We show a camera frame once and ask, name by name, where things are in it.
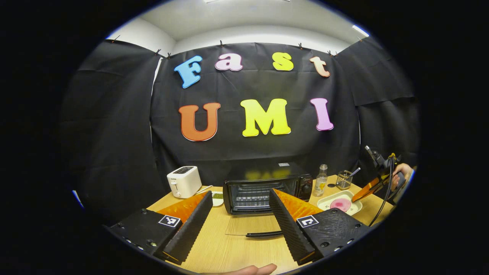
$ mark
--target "black cloth backdrop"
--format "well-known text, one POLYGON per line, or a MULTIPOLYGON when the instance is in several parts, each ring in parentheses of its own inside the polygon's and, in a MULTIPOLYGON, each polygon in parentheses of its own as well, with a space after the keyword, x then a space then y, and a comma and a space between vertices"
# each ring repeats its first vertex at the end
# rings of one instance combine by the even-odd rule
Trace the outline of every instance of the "black cloth backdrop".
POLYGON ((328 165, 329 174, 353 169, 359 152, 358 116, 344 75, 336 59, 327 53, 280 44, 210 46, 164 59, 151 104, 153 146, 160 177, 165 182, 166 175, 174 169, 195 165, 202 184, 222 186, 232 166, 260 160, 294 161, 314 177, 322 163, 328 165), (294 68, 277 71, 272 65, 275 52, 290 54, 294 68), (225 53, 241 55, 243 69, 217 70, 215 63, 225 53), (203 58, 199 62, 201 78, 183 89, 182 78, 174 68, 196 55, 203 58), (309 61, 314 56, 326 62, 330 77, 317 73, 309 61), (310 100, 317 97, 328 100, 332 130, 316 130, 317 114, 310 100), (240 102, 256 99, 266 111, 275 98, 287 101, 285 109, 291 133, 264 135, 260 131, 256 137, 244 137, 245 109, 240 102), (178 109, 197 105, 195 128, 204 130, 207 111, 202 107, 210 102, 221 104, 215 136, 207 141, 187 140, 181 133, 178 109))
POLYGON ((279 44, 194 49, 161 61, 151 96, 160 57, 136 45, 105 41, 80 66, 63 103, 60 138, 67 174, 75 179, 71 188, 107 225, 169 192, 166 175, 184 165, 198 166, 202 183, 214 186, 222 186, 233 165, 257 160, 294 161, 314 177, 322 163, 330 175, 360 166, 354 181, 364 186, 375 176, 365 145, 385 157, 402 154, 408 164, 416 164, 419 112, 411 85, 371 38, 334 57, 279 44), (275 52, 292 56, 292 71, 273 68, 275 52), (214 65, 224 53, 241 55, 244 68, 217 70, 214 65), (195 55, 203 58, 201 79, 183 89, 174 68, 195 55), (326 62, 330 77, 316 72, 309 61, 313 56, 326 62), (316 130, 310 103, 315 97, 328 100, 334 124, 330 131, 316 130), (260 131, 256 137, 243 137, 245 110, 240 102, 256 99, 267 110, 274 98, 287 101, 291 133, 260 131), (178 109, 197 105, 195 127, 204 130, 207 112, 202 107, 210 102, 221 104, 217 133, 207 141, 187 140, 178 109))
POLYGON ((166 194, 149 123, 159 59, 136 45, 104 41, 76 71, 63 101, 60 141, 70 187, 108 225, 166 194))
MULTIPOLYGON (((360 121, 361 146, 354 183, 365 186, 376 169, 365 150, 368 145, 384 158, 401 155, 401 162, 418 164, 421 136, 420 111, 411 80, 379 43, 371 37, 341 51, 336 60, 345 72, 360 121)), ((386 188, 376 193, 384 197, 386 188)))

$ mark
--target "pink food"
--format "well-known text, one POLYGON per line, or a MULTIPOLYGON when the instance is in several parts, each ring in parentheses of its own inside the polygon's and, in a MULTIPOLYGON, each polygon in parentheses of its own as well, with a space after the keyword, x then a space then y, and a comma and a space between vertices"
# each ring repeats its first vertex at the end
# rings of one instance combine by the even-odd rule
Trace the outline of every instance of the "pink food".
POLYGON ((352 202, 350 200, 336 199, 331 203, 330 208, 338 208, 341 211, 346 212, 351 206, 352 202))

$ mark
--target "white wall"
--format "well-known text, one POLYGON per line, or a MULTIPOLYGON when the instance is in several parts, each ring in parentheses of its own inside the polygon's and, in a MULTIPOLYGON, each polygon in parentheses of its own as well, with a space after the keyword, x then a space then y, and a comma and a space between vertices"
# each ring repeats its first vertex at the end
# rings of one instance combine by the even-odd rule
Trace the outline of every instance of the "white wall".
POLYGON ((129 42, 154 52, 161 49, 159 53, 163 56, 166 56, 167 52, 172 52, 176 42, 166 32, 141 18, 136 18, 121 26, 107 39, 115 39, 117 36, 119 36, 117 40, 129 42))
POLYGON ((320 34, 317 32, 275 25, 249 25, 223 28, 219 30, 201 33, 189 38, 177 41, 172 54, 188 51, 191 49, 231 43, 277 43, 319 50, 322 52, 340 52, 350 46, 349 43, 320 34))

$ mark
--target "white ceiling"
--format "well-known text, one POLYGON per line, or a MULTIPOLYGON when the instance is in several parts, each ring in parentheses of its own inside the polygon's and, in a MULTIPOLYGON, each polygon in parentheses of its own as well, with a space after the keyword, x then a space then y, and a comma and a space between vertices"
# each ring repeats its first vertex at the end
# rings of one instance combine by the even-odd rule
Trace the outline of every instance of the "white ceiling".
POLYGON ((353 44, 353 23, 311 0, 172 0, 140 16, 176 41, 243 25, 281 25, 319 32, 353 44))

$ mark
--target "glass bottle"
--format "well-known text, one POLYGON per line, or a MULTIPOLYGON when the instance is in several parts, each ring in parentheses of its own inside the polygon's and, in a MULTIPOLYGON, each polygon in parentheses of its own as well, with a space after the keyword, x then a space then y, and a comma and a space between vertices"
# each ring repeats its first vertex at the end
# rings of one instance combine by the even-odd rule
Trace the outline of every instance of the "glass bottle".
POLYGON ((328 166, 326 164, 321 164, 319 167, 319 174, 316 178, 316 184, 314 185, 313 195, 315 197, 321 197, 324 193, 324 186, 326 185, 326 181, 328 180, 328 175, 326 175, 326 171, 328 170, 328 166))

